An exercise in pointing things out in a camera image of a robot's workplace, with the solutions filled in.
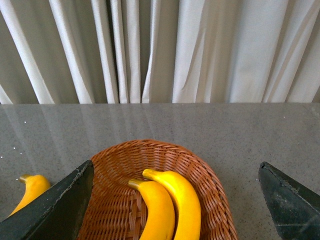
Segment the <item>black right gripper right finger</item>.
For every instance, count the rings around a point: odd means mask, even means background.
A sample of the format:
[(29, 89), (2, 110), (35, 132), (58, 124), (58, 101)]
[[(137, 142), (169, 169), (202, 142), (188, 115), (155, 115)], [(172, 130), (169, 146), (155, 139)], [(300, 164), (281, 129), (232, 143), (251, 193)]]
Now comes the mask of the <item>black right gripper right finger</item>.
[(264, 161), (260, 187), (278, 235), (283, 240), (320, 238), (320, 196)]

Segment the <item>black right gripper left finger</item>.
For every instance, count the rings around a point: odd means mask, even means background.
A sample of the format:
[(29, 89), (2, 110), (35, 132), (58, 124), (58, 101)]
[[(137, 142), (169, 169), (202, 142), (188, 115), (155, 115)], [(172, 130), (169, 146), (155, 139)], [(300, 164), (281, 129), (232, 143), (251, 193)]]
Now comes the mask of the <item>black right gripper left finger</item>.
[(94, 165), (87, 160), (0, 223), (2, 240), (74, 240), (91, 198)]

